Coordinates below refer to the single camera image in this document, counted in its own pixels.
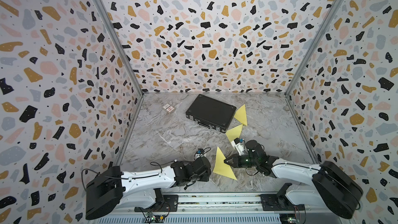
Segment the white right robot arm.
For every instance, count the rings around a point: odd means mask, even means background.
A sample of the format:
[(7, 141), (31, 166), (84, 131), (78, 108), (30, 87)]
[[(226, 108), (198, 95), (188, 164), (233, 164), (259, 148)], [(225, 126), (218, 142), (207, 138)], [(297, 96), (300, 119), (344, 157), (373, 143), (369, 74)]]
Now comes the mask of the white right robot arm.
[(351, 219), (361, 208), (363, 189), (342, 169), (330, 161), (302, 164), (268, 155), (256, 140), (232, 142), (237, 153), (224, 159), (232, 168), (255, 168), (258, 174), (288, 179), (275, 194), (262, 194), (265, 211), (299, 211), (305, 205), (328, 208), (344, 219)]

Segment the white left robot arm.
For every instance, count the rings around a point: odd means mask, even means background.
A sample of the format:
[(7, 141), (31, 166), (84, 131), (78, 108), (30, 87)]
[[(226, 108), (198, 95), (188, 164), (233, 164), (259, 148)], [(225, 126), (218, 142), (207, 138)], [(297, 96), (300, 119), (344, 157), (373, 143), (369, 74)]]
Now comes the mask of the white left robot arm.
[(110, 167), (86, 185), (86, 220), (106, 216), (117, 207), (151, 208), (165, 202), (162, 189), (208, 182), (211, 165), (206, 157), (175, 161), (166, 167), (143, 172), (123, 172)]

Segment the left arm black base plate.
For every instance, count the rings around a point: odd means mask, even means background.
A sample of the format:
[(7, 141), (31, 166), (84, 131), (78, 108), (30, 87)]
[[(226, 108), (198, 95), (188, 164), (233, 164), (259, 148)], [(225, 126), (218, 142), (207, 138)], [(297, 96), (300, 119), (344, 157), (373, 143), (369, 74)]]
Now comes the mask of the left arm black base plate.
[(140, 212), (176, 212), (178, 209), (178, 195), (163, 195), (160, 198), (149, 197), (134, 203), (134, 211)]

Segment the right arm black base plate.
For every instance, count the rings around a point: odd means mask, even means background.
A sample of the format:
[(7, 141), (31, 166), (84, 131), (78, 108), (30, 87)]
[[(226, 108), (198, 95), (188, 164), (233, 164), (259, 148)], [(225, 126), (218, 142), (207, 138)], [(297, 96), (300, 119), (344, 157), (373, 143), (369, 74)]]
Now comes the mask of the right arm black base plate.
[(277, 194), (262, 194), (260, 200), (263, 211), (305, 210), (303, 204), (293, 205), (285, 196), (278, 196)]

